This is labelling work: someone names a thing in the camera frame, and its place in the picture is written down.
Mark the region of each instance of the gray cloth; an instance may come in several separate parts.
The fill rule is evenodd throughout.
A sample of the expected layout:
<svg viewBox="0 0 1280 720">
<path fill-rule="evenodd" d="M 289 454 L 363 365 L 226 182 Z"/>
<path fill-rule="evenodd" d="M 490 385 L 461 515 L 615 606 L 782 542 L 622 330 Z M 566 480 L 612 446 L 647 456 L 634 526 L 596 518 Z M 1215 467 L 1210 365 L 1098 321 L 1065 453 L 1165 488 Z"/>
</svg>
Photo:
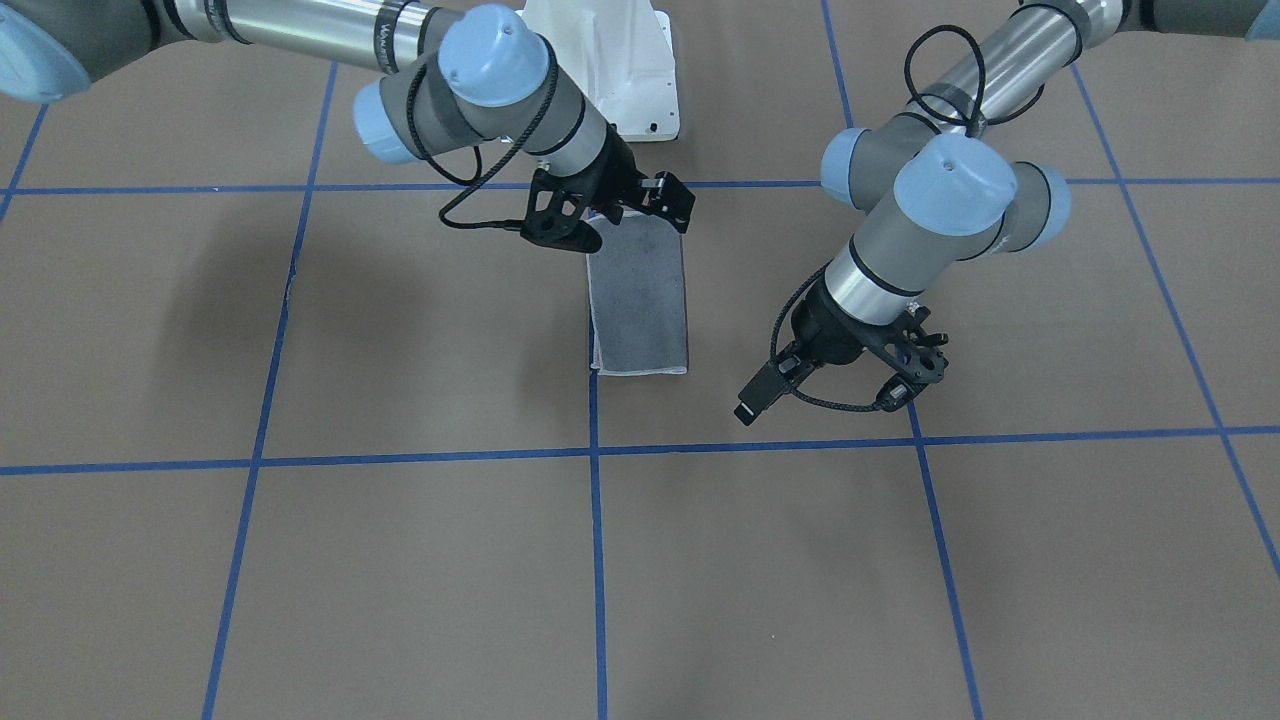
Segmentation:
<svg viewBox="0 0 1280 720">
<path fill-rule="evenodd" d="M 671 223 L 627 213 L 621 225 L 588 220 L 604 247 L 586 256 L 595 346 L 602 375 L 682 375 L 689 370 L 685 260 Z"/>
</svg>

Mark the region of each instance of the light blue joint cap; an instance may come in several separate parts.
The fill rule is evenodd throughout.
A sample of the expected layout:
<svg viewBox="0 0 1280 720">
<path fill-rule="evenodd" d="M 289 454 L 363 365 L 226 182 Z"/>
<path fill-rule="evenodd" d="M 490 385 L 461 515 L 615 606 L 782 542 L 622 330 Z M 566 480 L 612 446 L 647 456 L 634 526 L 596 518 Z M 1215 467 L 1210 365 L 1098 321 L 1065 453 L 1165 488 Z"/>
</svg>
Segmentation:
<svg viewBox="0 0 1280 720">
<path fill-rule="evenodd" d="M 849 128 L 831 138 L 827 151 L 822 154 L 822 188 L 827 195 L 840 202 L 859 210 L 854 205 L 854 191 L 849 187 L 849 177 L 852 173 L 854 146 L 858 138 L 867 132 L 867 128 Z"/>
<path fill-rule="evenodd" d="M 1271 0 L 1262 8 L 1244 38 L 1280 40 L 1280 0 Z"/>
<path fill-rule="evenodd" d="M 1071 217 L 1071 186 L 1066 184 L 1066 178 L 1062 177 L 1062 173 L 1044 165 L 1036 165 L 1036 169 L 1048 182 L 1048 217 L 1044 219 L 1044 228 L 1027 246 L 1027 250 L 1044 245 L 1057 237 L 1062 232 L 1062 228 L 1066 227 L 1066 220 Z"/>
<path fill-rule="evenodd" d="M 1000 220 L 1018 192 L 1014 169 L 980 140 L 940 135 L 897 173 L 893 199 L 922 228 L 952 237 Z"/>
<path fill-rule="evenodd" d="M 547 79 L 547 45 L 506 5 L 480 5 L 444 33 L 440 72 L 453 92 L 481 108 L 529 97 Z"/>
<path fill-rule="evenodd" d="M 383 163 L 403 165 L 417 160 L 410 151 L 404 141 L 399 138 L 392 119 L 387 117 L 387 108 L 383 106 L 383 94 L 379 88 L 381 81 L 361 88 L 356 94 L 356 102 L 351 108 L 352 119 L 356 120 L 356 132 L 365 147 Z"/>
<path fill-rule="evenodd" d="M 56 102 L 91 85 L 84 65 L 40 26 L 0 3 L 0 92 Z"/>
</svg>

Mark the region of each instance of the black cable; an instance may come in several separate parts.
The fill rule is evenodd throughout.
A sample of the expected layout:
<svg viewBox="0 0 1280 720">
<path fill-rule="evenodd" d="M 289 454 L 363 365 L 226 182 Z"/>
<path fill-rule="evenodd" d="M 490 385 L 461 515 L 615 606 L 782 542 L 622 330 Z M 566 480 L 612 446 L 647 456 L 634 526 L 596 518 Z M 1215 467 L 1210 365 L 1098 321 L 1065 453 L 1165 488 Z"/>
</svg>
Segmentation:
<svg viewBox="0 0 1280 720">
<path fill-rule="evenodd" d="M 791 295 L 791 299 L 787 300 L 786 305 L 782 306 L 782 313 L 778 314 L 778 319 L 773 323 L 773 334 L 769 336 L 769 366 L 773 368 L 773 370 L 782 377 L 782 382 L 785 382 L 787 386 L 787 393 L 790 393 L 797 400 L 808 402 L 809 405 L 817 405 L 818 407 L 824 407 L 827 410 L 836 410 L 840 413 L 876 413 L 878 410 L 883 410 L 884 407 L 878 401 L 870 405 L 849 405 L 846 402 L 832 402 L 829 400 L 820 400 L 805 395 L 800 392 L 800 388 L 796 386 L 795 382 L 783 375 L 782 370 L 778 369 L 778 361 L 777 361 L 778 334 L 782 332 L 782 323 L 786 322 L 787 315 L 791 313 L 791 309 L 795 307 L 795 304 L 800 301 L 800 297 L 804 296 L 805 291 L 813 287 L 813 283 L 818 282 L 818 278 L 820 278 L 824 272 L 827 272 L 827 265 L 818 268 L 818 272 L 814 273 L 813 275 L 809 275 L 809 279 L 801 283 L 800 287 L 796 288 L 796 291 Z"/>
<path fill-rule="evenodd" d="M 422 137 L 417 132 L 417 114 L 416 114 L 417 92 L 419 90 L 422 88 L 422 81 L 426 79 L 426 73 L 430 69 L 431 69 L 431 63 L 422 63 L 422 65 L 417 69 L 417 72 L 413 73 L 413 81 L 410 82 L 408 85 L 408 97 L 406 100 L 407 104 L 404 108 L 404 114 L 406 118 L 408 119 L 408 136 L 413 141 L 413 150 L 416 151 L 420 160 L 426 160 L 426 163 L 431 165 L 431 168 L 434 168 L 435 172 L 440 173 L 440 176 L 443 176 L 444 179 L 452 182 L 453 184 L 468 186 L 480 179 L 480 170 L 484 168 L 484 160 L 480 158 L 480 146 L 471 147 L 471 150 L 475 152 L 476 156 L 475 173 L 472 173 L 468 179 L 462 179 L 451 173 L 449 170 L 445 170 L 444 168 L 440 167 L 439 163 L 435 161 L 435 158 L 433 158 L 431 154 L 428 152 L 426 145 L 422 143 Z"/>
<path fill-rule="evenodd" d="M 559 83 L 559 63 L 556 60 L 556 50 L 552 47 L 550 42 L 547 42 L 545 38 L 543 38 L 543 44 L 547 45 L 547 54 L 548 54 L 549 65 L 550 65 L 550 81 L 548 82 L 547 96 L 543 97 L 543 104 L 538 108 L 538 113 L 534 114 L 534 118 L 531 120 L 529 120 L 529 126 L 525 128 L 525 132 L 520 133 L 520 137 L 517 137 L 516 141 L 511 143 L 511 150 L 507 150 L 507 154 L 503 155 L 500 160 L 498 160 L 497 163 L 494 163 L 494 165 L 492 168 L 489 168 L 489 172 L 486 172 L 484 174 L 484 177 L 481 177 L 479 181 L 468 184 L 462 192 L 458 193 L 457 197 L 454 197 L 453 200 L 451 200 L 444 208 L 440 208 L 439 218 L 440 218 L 440 222 L 444 223 L 447 227 L 451 227 L 451 228 L 454 228 L 454 229 L 462 229 L 462 231 L 483 229 L 483 228 L 497 228 L 497 229 L 511 231 L 511 232 L 520 232 L 521 227 L 524 227 L 525 222 L 524 220 L 516 220 L 516 219 L 511 219 L 511 220 L 485 220 L 485 222 L 481 222 L 481 223 L 460 223 L 460 222 L 456 222 L 456 220 L 451 220 L 448 218 L 448 214 L 454 208 L 457 208 L 458 205 L 461 205 L 467 197 L 471 197 L 471 195 L 475 191 L 477 191 L 481 187 L 484 187 L 484 184 L 486 182 L 492 181 L 494 178 L 494 176 L 497 176 L 499 172 L 502 172 L 502 169 L 504 167 L 507 167 L 507 163 L 509 163 L 511 159 L 515 158 L 516 154 L 520 152 L 520 150 L 525 146 L 525 142 L 529 141 L 530 136 L 532 136 L 534 132 L 538 131 L 538 126 L 540 126 L 543 123 L 543 118 L 547 115 L 547 110 L 550 109 L 550 106 L 552 106 L 552 99 L 556 97 L 556 87 Z"/>
<path fill-rule="evenodd" d="M 978 65 L 978 91 L 977 96 L 973 99 L 973 114 L 965 115 L 957 108 L 956 113 L 960 115 L 959 120 L 943 115 L 942 113 L 934 110 L 931 105 L 928 105 L 924 101 L 924 96 L 920 95 L 919 90 L 916 90 L 915 79 L 911 77 L 911 61 L 915 59 L 916 50 L 919 50 L 920 46 L 923 46 L 931 37 L 943 32 L 950 32 L 952 35 L 960 36 L 960 38 L 963 38 L 965 44 L 969 46 L 970 53 L 973 53 L 974 63 Z M 906 51 L 906 60 L 904 60 L 902 63 L 902 78 L 906 81 L 906 90 L 911 94 L 911 101 L 919 105 L 922 110 L 924 110 L 929 117 L 932 117 L 938 122 L 946 123 L 948 126 L 964 127 L 965 136 L 968 137 L 977 137 L 982 135 L 983 126 L 1000 126 L 1019 118 L 1023 113 L 1030 110 L 1032 106 L 1039 101 L 1041 96 L 1044 95 L 1044 86 L 1042 85 L 1036 91 L 1036 95 L 1018 110 L 1014 110 L 1012 113 L 1000 118 L 986 119 L 982 114 L 982 104 L 983 100 L 986 100 L 987 95 L 987 59 L 982 54 L 982 46 L 978 44 L 978 38 L 975 38 L 973 33 L 964 29 L 963 27 L 952 24 L 937 26 L 925 32 L 924 35 L 922 35 L 920 37 L 918 37 L 915 42 L 911 44 L 911 47 Z"/>
</svg>

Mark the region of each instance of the robotic arm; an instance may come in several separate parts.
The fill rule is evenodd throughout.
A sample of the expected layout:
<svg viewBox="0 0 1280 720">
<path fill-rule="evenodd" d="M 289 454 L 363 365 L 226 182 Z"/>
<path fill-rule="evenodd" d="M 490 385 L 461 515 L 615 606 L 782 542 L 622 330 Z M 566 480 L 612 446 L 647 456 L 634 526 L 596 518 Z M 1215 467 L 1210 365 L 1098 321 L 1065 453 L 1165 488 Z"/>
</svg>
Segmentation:
<svg viewBox="0 0 1280 720">
<path fill-rule="evenodd" d="M 407 0 L 4 0 L 0 91 L 52 102 L 183 40 L 262 44 L 380 70 L 356 100 L 366 147 L 389 163 L 426 160 L 498 137 L 513 147 L 440 213 L 454 228 L 499 228 L 544 247 L 595 252 L 582 217 L 614 224 L 630 208 L 677 231 L 694 196 L 649 178 L 631 149 L 558 65 L 550 45 L 503 5 L 466 13 Z M 517 151 L 535 156 L 524 219 L 457 223 L 447 214 Z"/>
<path fill-rule="evenodd" d="M 1275 38 L 1280 3 L 1027 0 L 980 46 L 954 26 L 922 36 L 908 53 L 906 108 L 878 131 L 841 132 L 823 155 L 823 187 L 867 220 L 783 307 L 769 360 L 739 393 L 737 418 L 750 425 L 783 395 L 892 413 L 941 382 L 947 360 L 938 348 L 947 336 L 923 329 L 929 311 L 919 295 L 952 263 L 1036 247 L 1070 215 L 1070 190 L 1057 172 L 1010 165 L 979 138 L 1025 111 L 1037 88 L 1084 50 L 1137 29 Z M 973 56 L 918 91 L 911 58 L 940 32 L 965 37 Z M 787 313 L 795 340 L 780 352 Z M 874 402 L 835 404 L 799 391 L 817 369 L 850 364 L 864 351 L 892 370 Z"/>
</svg>

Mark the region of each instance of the floor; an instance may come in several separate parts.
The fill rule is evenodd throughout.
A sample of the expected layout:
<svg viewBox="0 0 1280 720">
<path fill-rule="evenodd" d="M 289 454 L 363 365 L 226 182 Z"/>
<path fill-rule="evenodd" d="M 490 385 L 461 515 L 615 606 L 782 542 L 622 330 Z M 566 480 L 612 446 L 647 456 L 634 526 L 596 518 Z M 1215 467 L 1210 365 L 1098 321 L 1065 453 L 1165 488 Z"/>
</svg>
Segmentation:
<svg viewBox="0 0 1280 720">
<path fill-rule="evenodd" d="M 0 717 L 1275 717 L 1280 45 L 1087 54 L 988 135 L 1075 214 L 929 291 L 947 380 L 731 414 L 860 220 L 829 137 L 1011 5 L 659 4 L 685 377 L 590 374 L 582 259 L 439 225 L 366 72 L 180 46 L 0 100 Z"/>
</svg>

